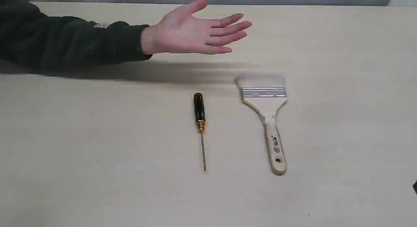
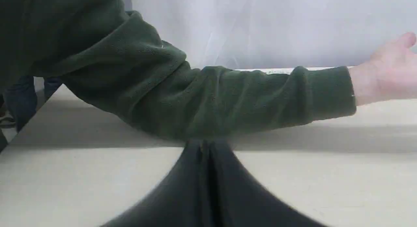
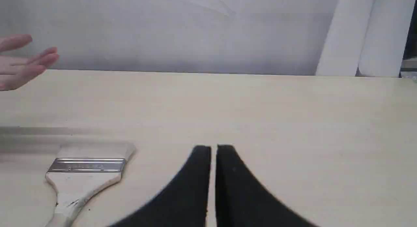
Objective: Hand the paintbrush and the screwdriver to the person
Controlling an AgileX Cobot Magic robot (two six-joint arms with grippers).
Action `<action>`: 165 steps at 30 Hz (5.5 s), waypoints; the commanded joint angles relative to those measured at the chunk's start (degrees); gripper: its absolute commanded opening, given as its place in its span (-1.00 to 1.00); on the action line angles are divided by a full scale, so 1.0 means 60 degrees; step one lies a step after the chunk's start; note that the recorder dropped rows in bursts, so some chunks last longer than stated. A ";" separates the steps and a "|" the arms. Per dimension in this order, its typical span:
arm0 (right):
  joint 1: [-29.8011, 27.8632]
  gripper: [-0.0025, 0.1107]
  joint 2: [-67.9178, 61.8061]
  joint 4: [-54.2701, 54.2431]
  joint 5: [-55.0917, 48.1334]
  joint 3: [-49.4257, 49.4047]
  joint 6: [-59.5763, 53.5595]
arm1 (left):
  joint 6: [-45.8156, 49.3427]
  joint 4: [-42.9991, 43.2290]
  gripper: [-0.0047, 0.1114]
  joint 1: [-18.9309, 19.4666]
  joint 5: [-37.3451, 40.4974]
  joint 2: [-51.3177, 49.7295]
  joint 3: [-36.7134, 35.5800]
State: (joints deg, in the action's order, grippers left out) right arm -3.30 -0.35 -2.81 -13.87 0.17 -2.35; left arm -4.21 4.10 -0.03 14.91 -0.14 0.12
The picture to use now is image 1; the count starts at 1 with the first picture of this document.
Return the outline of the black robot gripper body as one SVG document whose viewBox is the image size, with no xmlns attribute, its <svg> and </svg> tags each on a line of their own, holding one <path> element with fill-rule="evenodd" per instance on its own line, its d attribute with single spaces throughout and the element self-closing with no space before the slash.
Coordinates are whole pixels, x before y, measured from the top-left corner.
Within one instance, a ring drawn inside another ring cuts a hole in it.
<svg viewBox="0 0 417 227">
<path fill-rule="evenodd" d="M 415 194 L 417 194 L 417 181 L 414 182 L 412 187 L 413 187 L 413 190 L 415 191 Z"/>
</svg>

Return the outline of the dark green sleeved forearm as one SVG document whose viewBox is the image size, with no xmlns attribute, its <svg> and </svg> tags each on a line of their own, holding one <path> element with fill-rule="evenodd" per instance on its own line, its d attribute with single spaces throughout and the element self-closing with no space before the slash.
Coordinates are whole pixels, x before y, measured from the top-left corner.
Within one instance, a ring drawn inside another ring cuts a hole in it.
<svg viewBox="0 0 417 227">
<path fill-rule="evenodd" d="M 141 46 L 145 28 L 48 16 L 28 1 L 0 1 L 1 59 L 33 70 L 149 60 Z"/>
</svg>

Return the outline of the open bare human hand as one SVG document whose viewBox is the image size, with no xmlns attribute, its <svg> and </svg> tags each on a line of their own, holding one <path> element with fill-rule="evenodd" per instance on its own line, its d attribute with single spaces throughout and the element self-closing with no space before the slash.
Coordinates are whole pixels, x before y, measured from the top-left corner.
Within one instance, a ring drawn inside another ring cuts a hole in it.
<svg viewBox="0 0 417 227">
<path fill-rule="evenodd" d="M 140 36 L 140 47 L 144 54 L 158 53 L 231 53 L 228 44 L 247 36 L 252 26 L 241 21 L 243 14 L 237 13 L 221 19 L 200 19 L 194 13 L 204 10 L 209 0 L 195 0 L 167 13 L 160 22 L 144 28 Z"/>
</svg>

